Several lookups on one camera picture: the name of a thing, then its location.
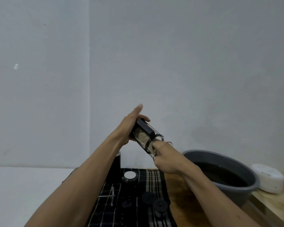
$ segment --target water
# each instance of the water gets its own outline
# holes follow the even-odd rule
[[[235,173],[211,164],[211,163],[194,163],[202,172],[209,178],[212,182],[220,183],[227,186],[235,186],[235,187],[246,187],[248,184],[244,181],[240,176],[236,175]]]

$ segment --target white round object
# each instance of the white round object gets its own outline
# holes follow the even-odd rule
[[[260,189],[269,193],[281,193],[284,187],[284,175],[270,166],[252,164],[250,167],[260,179]]]
[[[127,179],[133,179],[136,177],[136,173],[134,171],[127,171],[125,172],[124,177]]]

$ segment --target striped cloth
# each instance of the striped cloth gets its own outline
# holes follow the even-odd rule
[[[177,224],[174,221],[170,213],[170,209],[167,210],[167,214],[163,220],[157,220],[155,218],[154,210],[152,207],[147,207],[143,204],[141,195],[145,191],[153,192],[157,195],[157,198],[164,199],[168,204],[170,200],[167,194],[166,183],[164,173],[156,169],[121,169],[123,175],[126,171],[134,171],[138,174],[138,191],[136,198],[136,226],[137,227],[176,227]],[[88,218],[86,227],[90,226],[121,226],[118,219],[118,206],[122,202],[120,192],[122,187],[120,183],[107,184],[105,183],[100,192],[100,196],[110,195],[110,189],[114,186],[115,198],[113,206],[110,205],[110,198],[100,197],[97,199],[94,208]]]

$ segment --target white table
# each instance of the white table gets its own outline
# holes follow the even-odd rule
[[[22,227],[73,169],[0,167],[0,227]]]

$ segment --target gray basin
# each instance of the gray basin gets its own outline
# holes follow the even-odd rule
[[[188,150],[183,152],[183,155],[192,162],[214,164],[241,177],[246,182],[247,187],[234,187],[213,182],[239,207],[249,199],[251,192],[257,190],[260,185],[259,178],[253,170],[243,163],[225,155],[205,150]]]

